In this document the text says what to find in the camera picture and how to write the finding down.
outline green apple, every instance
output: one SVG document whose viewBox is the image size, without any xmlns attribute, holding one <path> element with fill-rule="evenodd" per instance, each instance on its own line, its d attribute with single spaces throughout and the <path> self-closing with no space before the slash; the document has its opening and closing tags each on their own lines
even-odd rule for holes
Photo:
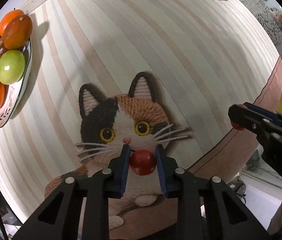
<svg viewBox="0 0 282 240">
<path fill-rule="evenodd" d="M 0 58 L 0 82 L 11 85 L 23 75 L 25 58 L 19 50 L 8 50 Z"/>
</svg>

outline cat paw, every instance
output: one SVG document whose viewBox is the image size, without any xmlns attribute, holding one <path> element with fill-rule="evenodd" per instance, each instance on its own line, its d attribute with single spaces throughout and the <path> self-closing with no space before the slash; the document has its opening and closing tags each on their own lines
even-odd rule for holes
<svg viewBox="0 0 282 240">
<path fill-rule="evenodd" d="M 134 202 L 139 206 L 139 207 L 146 207 L 150 206 L 151 204 L 156 201 L 157 195 L 154 194 L 148 194 L 148 195 L 141 195 L 138 196 Z"/>
<path fill-rule="evenodd" d="M 109 216 L 109 230 L 112 228 L 119 227 L 123 225 L 123 218 L 119 216 Z"/>
</svg>

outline cat ear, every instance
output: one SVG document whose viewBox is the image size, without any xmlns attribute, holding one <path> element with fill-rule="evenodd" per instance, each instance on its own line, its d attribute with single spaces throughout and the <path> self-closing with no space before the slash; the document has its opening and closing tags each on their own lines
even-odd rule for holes
<svg viewBox="0 0 282 240">
<path fill-rule="evenodd" d="M 145 98 L 155 103 L 156 97 L 150 75 L 145 72 L 138 73 L 131 83 L 128 96 Z"/>
<path fill-rule="evenodd" d="M 99 90 L 92 84 L 85 84 L 80 88 L 80 115 L 84 119 L 102 101 Z"/>
</svg>

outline screw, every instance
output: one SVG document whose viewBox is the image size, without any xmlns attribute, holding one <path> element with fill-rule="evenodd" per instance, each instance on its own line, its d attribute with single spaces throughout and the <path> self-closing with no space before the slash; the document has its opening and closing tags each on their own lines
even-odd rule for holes
<svg viewBox="0 0 282 240">
<path fill-rule="evenodd" d="M 212 177 L 212 181 L 215 182 L 215 183 L 220 183 L 222 180 L 221 180 L 221 178 L 218 177 L 218 176 L 213 176 L 213 177 Z"/>
<path fill-rule="evenodd" d="M 182 168 L 176 168 L 176 169 L 175 169 L 175 173 L 177 173 L 177 174 L 183 174 L 183 173 L 184 173 L 184 169 L 182 169 Z"/>
<path fill-rule="evenodd" d="M 274 138 L 276 138 L 276 139 L 279 139 L 280 138 L 280 136 L 277 134 L 277 133 L 271 133 L 272 134 L 272 136 L 274 137 Z"/>
<path fill-rule="evenodd" d="M 65 179 L 66 184 L 72 184 L 75 181 L 74 177 L 67 177 Z"/>
<path fill-rule="evenodd" d="M 111 170 L 110 168 L 104 168 L 104 169 L 102 170 L 102 173 L 103 173 L 104 175 L 110 174 L 111 172 L 112 172 L 112 170 Z"/>
</svg>

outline cat whisker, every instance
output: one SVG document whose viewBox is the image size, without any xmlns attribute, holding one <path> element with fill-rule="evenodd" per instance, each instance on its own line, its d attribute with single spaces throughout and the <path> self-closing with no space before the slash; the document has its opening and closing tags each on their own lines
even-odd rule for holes
<svg viewBox="0 0 282 240">
<path fill-rule="evenodd" d="M 173 123 L 163 127 L 161 130 L 157 131 L 153 136 L 156 137 L 157 135 L 159 135 L 160 133 L 162 133 L 166 129 L 169 129 L 172 125 L 173 125 Z"/>
<path fill-rule="evenodd" d="M 184 130 L 186 130 L 186 129 L 187 129 L 187 128 L 182 128 L 182 129 L 178 129 L 178 130 L 174 130 L 174 131 L 171 131 L 171 132 L 162 134 L 162 135 L 156 137 L 156 140 L 161 139 L 161 138 L 164 138 L 165 136 L 168 136 L 168 135 L 173 134 L 173 133 L 176 133 L 176 132 L 184 131 Z"/>
<path fill-rule="evenodd" d="M 109 153 L 109 152 L 112 152 L 112 150 L 105 150 L 105 151 L 101 151 L 101 152 L 98 152 L 98 153 L 93 153 L 93 154 L 87 155 L 87 156 L 85 156 L 85 157 L 79 159 L 79 162 L 82 162 L 82 161 L 84 161 L 84 160 L 87 159 L 87 158 L 91 158 L 91 157 L 93 157 L 93 156 L 97 156 L 97 155 L 101 155 L 101 154 Z"/>
<path fill-rule="evenodd" d="M 173 140 L 177 140 L 177 139 L 188 138 L 188 137 L 189 137 L 189 135 L 182 135 L 182 136 L 178 136 L 178 137 L 173 137 L 173 138 L 168 138 L 168 139 L 165 139 L 165 140 L 157 141 L 156 143 L 160 144 L 160 143 L 169 142 L 169 141 L 173 141 Z"/>
<path fill-rule="evenodd" d="M 94 146 L 105 146 L 106 144 L 104 143 L 76 143 L 74 146 L 81 146 L 81 145 L 94 145 Z"/>
<path fill-rule="evenodd" d="M 103 149 L 107 149 L 107 147 L 98 147 L 98 148 L 93 148 L 93 149 L 86 149 L 86 150 L 82 150 L 80 152 L 78 152 L 78 155 L 82 154 L 82 153 L 86 153 L 86 152 L 91 152 L 91 151 L 100 151 Z"/>
</svg>

